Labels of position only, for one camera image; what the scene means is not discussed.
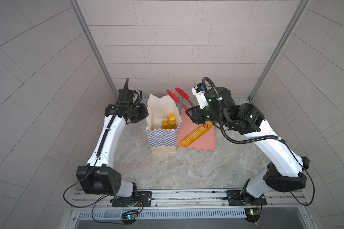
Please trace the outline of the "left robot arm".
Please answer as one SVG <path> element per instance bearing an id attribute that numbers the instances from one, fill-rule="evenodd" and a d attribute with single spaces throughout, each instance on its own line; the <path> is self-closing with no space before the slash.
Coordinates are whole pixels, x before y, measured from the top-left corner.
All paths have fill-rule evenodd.
<path id="1" fill-rule="evenodd" d="M 96 148 L 86 165 L 79 166 L 76 171 L 76 177 L 85 194 L 111 195 L 124 198 L 125 202 L 137 202 L 137 186 L 123 180 L 121 174 L 114 170 L 114 156 L 127 121 L 135 124 L 148 115 L 143 103 L 136 107 L 126 104 L 106 107 L 102 133 Z"/>

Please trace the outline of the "long ridged bread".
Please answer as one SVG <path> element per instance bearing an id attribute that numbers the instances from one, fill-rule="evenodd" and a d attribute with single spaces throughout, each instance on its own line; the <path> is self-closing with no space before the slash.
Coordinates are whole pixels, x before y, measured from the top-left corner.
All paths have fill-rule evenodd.
<path id="1" fill-rule="evenodd" d="M 195 130 L 189 133 L 182 141 L 181 145 L 183 147 L 187 147 L 204 135 L 211 127 L 213 127 L 213 123 L 210 121 L 206 121 L 204 124 L 198 126 Z"/>

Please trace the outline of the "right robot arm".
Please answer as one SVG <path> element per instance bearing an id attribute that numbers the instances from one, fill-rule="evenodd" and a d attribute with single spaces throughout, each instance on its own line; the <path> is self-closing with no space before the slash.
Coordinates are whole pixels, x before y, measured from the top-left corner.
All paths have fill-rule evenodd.
<path id="1" fill-rule="evenodd" d="M 231 143 L 254 143 L 271 161 L 261 175 L 246 181 L 240 192 L 242 201 L 253 205 L 270 190 L 292 192 L 305 188 L 307 177 L 303 172 L 309 167 L 309 159 L 292 152 L 257 107 L 250 103 L 236 105 L 224 87 L 207 90 L 200 83 L 192 88 L 192 94 L 198 105 L 186 110 L 186 115 L 193 123 L 212 122 Z"/>

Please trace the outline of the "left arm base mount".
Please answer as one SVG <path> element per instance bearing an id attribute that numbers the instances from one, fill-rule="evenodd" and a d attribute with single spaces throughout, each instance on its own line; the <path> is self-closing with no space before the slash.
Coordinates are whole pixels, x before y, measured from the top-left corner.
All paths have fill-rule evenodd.
<path id="1" fill-rule="evenodd" d="M 151 191 L 133 191 L 130 197 L 115 197 L 110 203 L 112 207 L 150 207 L 152 200 Z"/>

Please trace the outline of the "checkered paper bag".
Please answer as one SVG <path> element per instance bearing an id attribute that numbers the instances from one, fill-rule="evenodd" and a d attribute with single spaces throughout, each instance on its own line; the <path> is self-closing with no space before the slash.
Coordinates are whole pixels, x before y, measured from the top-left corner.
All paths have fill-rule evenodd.
<path id="1" fill-rule="evenodd" d="M 177 151 L 177 137 L 181 127 L 181 117 L 175 102 L 168 96 L 156 97 L 150 94 L 147 102 L 147 127 L 146 134 L 153 155 L 174 154 Z M 163 127 L 163 122 L 168 122 L 168 115 L 175 115 L 175 124 L 172 128 Z"/>

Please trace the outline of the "long oval bread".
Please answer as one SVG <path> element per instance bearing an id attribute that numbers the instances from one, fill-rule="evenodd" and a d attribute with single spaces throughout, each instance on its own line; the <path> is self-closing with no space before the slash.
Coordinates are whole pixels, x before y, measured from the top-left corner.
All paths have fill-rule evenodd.
<path id="1" fill-rule="evenodd" d="M 171 123 L 169 123 L 168 121 L 163 121 L 162 125 L 161 125 L 161 129 L 174 129 L 174 125 L 172 125 Z"/>

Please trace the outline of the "ring doughnut bread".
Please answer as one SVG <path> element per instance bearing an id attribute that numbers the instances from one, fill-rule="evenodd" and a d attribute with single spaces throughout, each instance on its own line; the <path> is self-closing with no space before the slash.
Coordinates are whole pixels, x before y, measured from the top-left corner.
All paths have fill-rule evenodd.
<path id="1" fill-rule="evenodd" d="M 176 116 L 174 113 L 169 113 L 167 115 L 168 117 L 168 122 L 172 125 L 172 126 L 175 126 L 176 125 Z"/>

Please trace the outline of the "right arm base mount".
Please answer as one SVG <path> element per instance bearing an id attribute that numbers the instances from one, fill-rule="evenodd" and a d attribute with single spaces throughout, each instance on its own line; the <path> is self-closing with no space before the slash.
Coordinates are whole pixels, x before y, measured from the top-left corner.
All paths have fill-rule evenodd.
<path id="1" fill-rule="evenodd" d="M 248 193 L 241 194 L 241 190 L 226 191 L 227 200 L 230 206 L 265 206 L 267 200 L 262 194 L 259 198 L 255 198 Z"/>

